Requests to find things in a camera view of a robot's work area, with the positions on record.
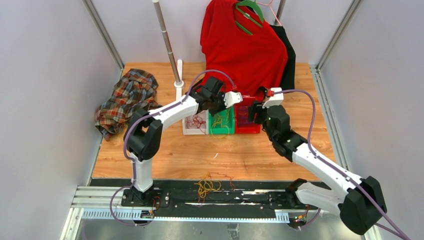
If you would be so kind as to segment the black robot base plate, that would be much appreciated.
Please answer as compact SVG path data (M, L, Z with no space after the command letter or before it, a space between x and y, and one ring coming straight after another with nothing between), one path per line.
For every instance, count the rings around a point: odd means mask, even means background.
M154 180L146 193L120 191L114 211L133 208L137 219L175 218L202 221L280 221L312 216L317 207L292 203L287 181L218 180L206 189L200 180Z

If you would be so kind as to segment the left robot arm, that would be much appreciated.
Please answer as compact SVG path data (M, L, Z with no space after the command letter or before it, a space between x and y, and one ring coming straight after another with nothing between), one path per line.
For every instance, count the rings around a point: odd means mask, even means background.
M138 110L131 118L124 135L124 156L132 163L129 192L140 206L149 206L153 201L153 157L160 148L163 131L190 115L226 109L223 88L221 80L210 77L176 101L152 111Z

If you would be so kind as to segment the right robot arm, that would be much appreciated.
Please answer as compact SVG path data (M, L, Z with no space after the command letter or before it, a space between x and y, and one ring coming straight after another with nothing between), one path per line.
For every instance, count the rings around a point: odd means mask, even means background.
M254 101L248 108L248 120L262 126L280 156L304 167L328 187L295 180L285 189L285 200L291 208L312 205L338 215L358 235L364 235L387 213L379 181L372 176L363 178L320 156L306 138L291 129L290 117L282 105L264 107Z

